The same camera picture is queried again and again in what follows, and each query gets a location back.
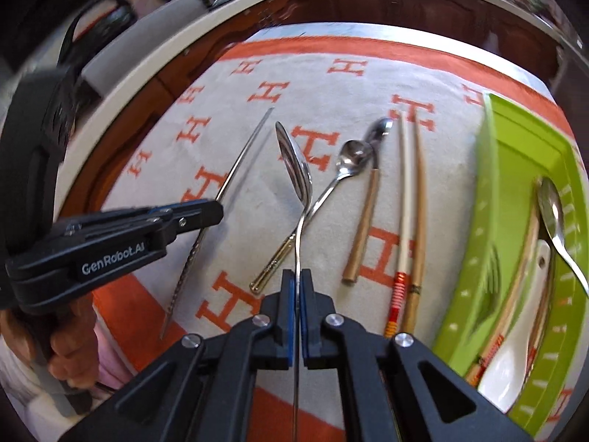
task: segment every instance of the wooden chopstick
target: wooden chopstick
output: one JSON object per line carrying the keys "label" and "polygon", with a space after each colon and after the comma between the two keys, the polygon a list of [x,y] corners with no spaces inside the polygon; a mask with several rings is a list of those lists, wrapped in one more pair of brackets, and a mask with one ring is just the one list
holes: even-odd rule
{"label": "wooden chopstick", "polygon": [[372,225],[372,216],[376,206],[376,196],[378,195],[380,181],[381,170],[379,168],[372,169],[372,171],[370,171],[370,183],[366,193],[366,200],[364,201],[364,207],[356,229],[356,236],[354,236],[352,250],[348,257],[348,263],[343,270],[343,283],[356,283],[358,274],[360,274],[360,266],[364,259],[364,253],[366,252],[366,242],[368,240],[370,226]]}
{"label": "wooden chopstick", "polygon": [[503,305],[499,321],[497,321],[493,333],[489,337],[487,344],[477,356],[476,362],[474,362],[468,373],[466,374],[466,382],[473,387],[476,387],[481,380],[482,374],[488,367],[491,359],[503,344],[507,330],[513,319],[515,306],[520,294],[520,288],[525,279],[526,269],[529,267],[532,258],[534,257],[534,249],[536,242],[538,241],[538,232],[540,231],[540,218],[538,216],[538,206],[536,205],[535,192],[532,198],[532,210],[529,215],[528,230],[525,236],[525,242],[523,243],[522,254],[519,258],[519,265],[509,293]]}
{"label": "wooden chopstick", "polygon": [[534,368],[534,362],[536,360],[536,356],[538,355],[538,350],[540,349],[540,345],[542,344],[542,340],[544,339],[544,333],[546,333],[546,321],[549,317],[550,300],[554,288],[554,262],[555,261],[553,255],[550,261],[551,267],[549,271],[548,280],[546,282],[546,286],[544,287],[542,299],[540,300],[540,308],[538,310],[538,315],[536,316],[534,327],[532,328],[532,332],[529,337],[530,342],[528,347],[526,379],[529,377],[530,372],[532,372],[532,369]]}
{"label": "wooden chopstick", "polygon": [[401,332],[413,333],[417,322],[417,308],[421,297],[421,283],[425,270],[425,245],[428,227],[428,185],[425,177],[425,157],[419,131],[419,122],[415,123],[415,159],[417,173],[417,229],[413,248],[413,268],[411,270],[411,287],[401,322]]}
{"label": "wooden chopstick", "polygon": [[385,326],[385,337],[390,339],[397,333],[399,315],[405,302],[405,289],[407,284],[407,271],[409,268],[409,230],[411,221],[413,199],[413,175],[412,166],[409,164],[409,135],[407,129],[407,117],[404,112],[400,116],[401,124],[401,153],[403,167],[403,207],[401,210],[401,236],[399,240],[399,259],[397,272],[393,284],[393,295],[391,297],[391,308],[387,326]]}

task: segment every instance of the spoon handle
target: spoon handle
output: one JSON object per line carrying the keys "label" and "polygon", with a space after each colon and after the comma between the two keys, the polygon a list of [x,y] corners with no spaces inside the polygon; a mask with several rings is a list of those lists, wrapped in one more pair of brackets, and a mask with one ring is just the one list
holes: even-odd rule
{"label": "spoon handle", "polygon": [[417,308],[421,298],[421,283],[425,270],[425,246],[428,219],[428,185],[425,177],[425,157],[418,124],[415,127],[415,174],[417,180],[417,229],[415,231],[415,247],[413,249],[413,266],[411,270],[411,286],[407,295],[405,315],[401,322],[401,332],[413,334],[417,323]]}
{"label": "spoon handle", "polygon": [[573,258],[570,256],[570,254],[567,252],[567,249],[561,243],[559,238],[554,237],[552,239],[552,242],[553,242],[554,248],[560,254],[560,257],[564,259],[564,261],[568,264],[568,267],[570,267],[572,269],[573,273],[575,273],[576,278],[581,283],[581,286],[583,286],[585,294],[587,294],[587,296],[589,297],[589,285],[587,284],[587,279],[585,279],[585,274],[583,274],[583,271],[581,270],[581,268],[578,265],[576,265],[576,262],[573,260]]}
{"label": "spoon handle", "polygon": [[[311,219],[313,219],[315,213],[319,211],[319,208],[322,206],[322,204],[325,202],[325,200],[328,198],[328,196],[332,193],[332,191],[335,189],[335,187],[342,179],[344,179],[342,176],[336,176],[334,180],[329,184],[329,186],[325,188],[325,191],[321,194],[321,196],[319,196],[319,199],[317,199],[317,201],[311,208],[310,212],[308,213],[307,218],[304,221],[303,230],[311,222]],[[260,292],[264,290],[268,281],[270,280],[270,277],[272,277],[272,274],[275,273],[276,269],[278,269],[278,267],[289,255],[291,249],[293,249],[293,247],[295,246],[295,236],[296,229],[290,234],[289,237],[287,237],[282,242],[281,246],[274,253],[274,256],[272,256],[272,258],[268,261],[266,266],[264,266],[264,269],[262,269],[261,272],[257,275],[257,277],[250,282],[250,291],[252,291],[254,294],[260,294]]]}
{"label": "spoon handle", "polygon": [[370,184],[366,200],[364,201],[364,209],[360,217],[360,222],[356,229],[356,236],[348,263],[343,270],[342,282],[355,283],[360,272],[362,259],[364,259],[364,252],[366,251],[366,241],[368,240],[368,231],[372,225],[372,215],[374,214],[374,206],[376,205],[376,195],[378,194],[378,187],[381,180],[380,170],[375,168],[370,172]]}

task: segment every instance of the green plastic tray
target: green plastic tray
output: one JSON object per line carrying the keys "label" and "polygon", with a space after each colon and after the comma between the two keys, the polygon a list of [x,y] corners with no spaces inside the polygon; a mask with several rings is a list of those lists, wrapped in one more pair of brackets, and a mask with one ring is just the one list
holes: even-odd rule
{"label": "green plastic tray", "polygon": [[[497,245],[502,269],[515,271],[506,252],[519,254],[529,214],[521,211],[533,196],[536,177],[549,176],[565,208],[565,242],[581,270],[589,269],[587,207],[581,174],[569,141],[538,116],[496,95],[485,97],[488,121],[499,143],[500,204]],[[534,369],[509,416],[535,435],[544,425],[564,385],[581,334],[587,297],[560,257],[555,258],[554,293],[546,335]]]}
{"label": "green plastic tray", "polygon": [[492,121],[482,122],[476,144],[476,195],[470,235],[454,297],[433,347],[434,353],[461,376],[466,375],[492,326],[492,321],[487,320],[472,333],[484,297],[497,230],[499,163]]}
{"label": "green plastic tray", "polygon": [[[495,143],[488,141],[493,136]],[[582,190],[581,175],[569,141],[548,123],[522,106],[493,94],[485,95],[485,120],[478,141],[479,178],[471,234],[462,265],[458,286],[434,346],[434,352],[462,376],[485,344],[496,318],[499,305],[474,334],[480,296],[485,285],[486,267],[492,242],[477,241],[476,228],[483,222],[496,222],[493,238],[501,266],[501,303],[509,291],[529,219],[533,200],[534,181],[549,176],[561,193],[565,208],[565,242],[584,273],[589,269],[587,243],[587,207]],[[495,169],[488,164],[495,164]],[[498,175],[493,186],[493,175]],[[490,213],[479,212],[480,202],[493,202],[493,195],[484,192],[482,184],[491,175],[491,190],[497,195],[497,206]],[[478,257],[481,266],[476,270],[469,261]],[[564,385],[571,366],[576,344],[581,334],[586,296],[578,281],[571,277],[568,266],[555,258],[554,293],[547,330],[538,351],[534,369],[509,416],[529,434],[535,435],[543,426]],[[465,304],[463,291],[471,291],[470,306]],[[453,331],[451,324],[463,320],[464,325]]]}

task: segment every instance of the metal skewer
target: metal skewer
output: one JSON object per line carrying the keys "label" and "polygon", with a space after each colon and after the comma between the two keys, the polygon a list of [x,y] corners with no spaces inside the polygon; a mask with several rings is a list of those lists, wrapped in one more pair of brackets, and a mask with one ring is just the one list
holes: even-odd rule
{"label": "metal skewer", "polygon": [[[247,152],[250,150],[252,144],[254,143],[255,138],[260,133],[262,126],[264,126],[264,123],[266,123],[266,121],[270,117],[270,114],[272,113],[273,109],[274,108],[272,107],[272,108],[268,109],[268,111],[266,111],[266,114],[261,119],[261,121],[258,123],[258,125],[255,127],[253,133],[251,133],[250,138],[247,140],[246,145],[243,147],[243,149],[241,150],[241,153],[239,154],[239,156],[237,157],[237,159],[233,163],[233,167],[229,171],[229,174],[228,174],[227,178],[225,179],[225,182],[221,186],[221,189],[219,190],[219,192],[217,193],[217,197],[215,198],[215,200],[218,201],[219,203],[222,202],[223,196],[225,196],[225,192],[227,191],[229,184],[231,184],[233,176],[235,175],[236,171],[241,166],[243,158],[246,156]],[[186,262],[184,263],[184,267],[182,268],[182,273],[180,274],[180,279],[178,279],[178,282],[176,283],[174,293],[172,294],[172,299],[170,300],[170,304],[168,305],[168,308],[166,310],[166,316],[164,318],[164,323],[161,326],[160,340],[163,339],[164,336],[166,336],[166,332],[168,330],[168,327],[170,326],[170,323],[172,322],[172,316],[174,314],[176,302],[178,301],[178,297],[180,295],[180,292],[182,291],[182,288],[184,287],[184,284],[186,283],[186,278],[188,276],[188,273],[190,272],[190,269],[192,268],[192,265],[194,263],[194,258],[196,257],[196,254],[198,254],[198,251],[200,250],[200,246],[202,245],[202,239],[204,239],[204,235],[206,233],[207,233],[207,228],[201,229],[200,232],[198,233],[198,236],[196,237],[196,241],[194,242],[194,244],[192,245],[192,248],[190,249],[190,252],[188,254],[188,258],[186,259]]]}
{"label": "metal skewer", "polygon": [[300,236],[303,232],[305,218],[313,201],[313,187],[307,160],[296,141],[285,131],[282,124],[276,122],[276,136],[281,147],[282,158],[293,183],[294,190],[304,205],[303,212],[296,227],[294,238],[294,394],[293,394],[293,442],[299,439],[299,380],[300,380]]}

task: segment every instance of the hand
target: hand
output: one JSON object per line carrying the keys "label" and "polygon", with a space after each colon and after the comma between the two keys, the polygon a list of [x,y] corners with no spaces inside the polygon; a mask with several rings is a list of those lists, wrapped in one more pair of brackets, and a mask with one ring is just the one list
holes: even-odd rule
{"label": "hand", "polygon": [[[96,314],[91,297],[70,304],[72,314],[62,321],[51,335],[54,355],[49,360],[49,372],[71,387],[87,389],[98,378],[98,341],[94,333]],[[8,348],[25,364],[35,358],[35,345],[28,331],[11,311],[0,311],[0,332]]]}

